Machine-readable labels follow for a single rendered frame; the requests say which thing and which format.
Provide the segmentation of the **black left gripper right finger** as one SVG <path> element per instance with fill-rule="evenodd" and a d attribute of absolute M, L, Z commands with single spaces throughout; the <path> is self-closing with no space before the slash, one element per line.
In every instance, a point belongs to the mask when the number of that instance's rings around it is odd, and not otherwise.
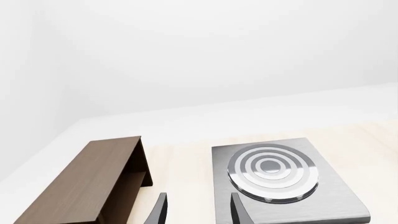
<path fill-rule="evenodd" d="M 230 209 L 233 224 L 253 224 L 237 193 L 231 193 Z"/>

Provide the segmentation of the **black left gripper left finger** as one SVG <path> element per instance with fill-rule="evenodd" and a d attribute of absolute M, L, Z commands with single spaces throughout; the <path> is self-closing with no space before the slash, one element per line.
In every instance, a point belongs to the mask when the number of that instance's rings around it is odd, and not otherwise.
<path fill-rule="evenodd" d="M 165 224 L 167 218 L 167 194 L 162 192 L 144 224 Z"/>

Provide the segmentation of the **flat stove plate with rings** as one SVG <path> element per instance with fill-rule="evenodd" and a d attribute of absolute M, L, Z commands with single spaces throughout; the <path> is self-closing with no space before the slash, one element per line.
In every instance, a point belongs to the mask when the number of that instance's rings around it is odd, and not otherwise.
<path fill-rule="evenodd" d="M 371 214 L 306 138 L 212 147 L 216 224 L 237 193 L 253 224 L 368 224 Z"/>

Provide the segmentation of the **brown wooden shelf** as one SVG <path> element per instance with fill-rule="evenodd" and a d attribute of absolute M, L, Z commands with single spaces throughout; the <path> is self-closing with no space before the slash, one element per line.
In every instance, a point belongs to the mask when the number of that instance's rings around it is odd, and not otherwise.
<path fill-rule="evenodd" d="M 152 185 L 140 136 L 90 141 L 14 224 L 127 224 Z"/>

